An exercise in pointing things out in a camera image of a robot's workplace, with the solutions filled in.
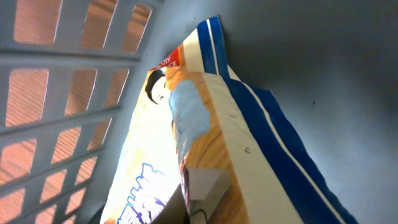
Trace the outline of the large yellow snack bag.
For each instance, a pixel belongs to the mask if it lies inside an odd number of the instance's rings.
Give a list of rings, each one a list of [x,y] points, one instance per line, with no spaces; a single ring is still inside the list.
[[[147,72],[101,223],[354,223],[218,16]]]

